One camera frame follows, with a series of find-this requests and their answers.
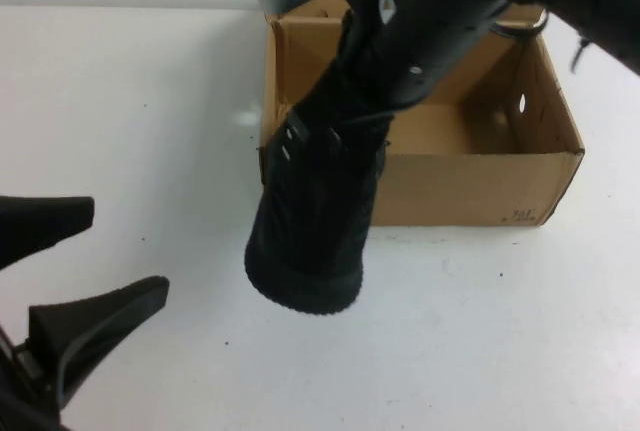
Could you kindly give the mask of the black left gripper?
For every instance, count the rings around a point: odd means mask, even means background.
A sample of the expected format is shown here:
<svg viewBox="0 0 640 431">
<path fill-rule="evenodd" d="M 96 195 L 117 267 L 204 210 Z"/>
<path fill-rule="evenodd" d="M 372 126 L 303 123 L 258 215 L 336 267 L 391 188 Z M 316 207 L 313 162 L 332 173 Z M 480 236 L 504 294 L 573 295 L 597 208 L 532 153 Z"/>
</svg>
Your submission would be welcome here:
<svg viewBox="0 0 640 431">
<path fill-rule="evenodd" d="M 83 300 L 29 308 L 28 350 L 43 372 L 52 402 L 68 403 L 125 338 L 162 310 L 169 280 L 152 276 Z M 1 429 L 63 430 L 42 408 L 13 360 L 1 330 Z"/>
</svg>

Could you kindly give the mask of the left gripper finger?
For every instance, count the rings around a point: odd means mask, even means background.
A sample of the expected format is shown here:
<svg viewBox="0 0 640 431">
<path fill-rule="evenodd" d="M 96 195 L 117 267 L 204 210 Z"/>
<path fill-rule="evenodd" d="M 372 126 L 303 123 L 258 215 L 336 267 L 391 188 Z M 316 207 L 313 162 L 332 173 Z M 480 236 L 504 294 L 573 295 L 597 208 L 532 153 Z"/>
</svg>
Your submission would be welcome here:
<svg viewBox="0 0 640 431">
<path fill-rule="evenodd" d="M 92 227 L 94 199 L 1 197 L 1 269 Z"/>
</svg>

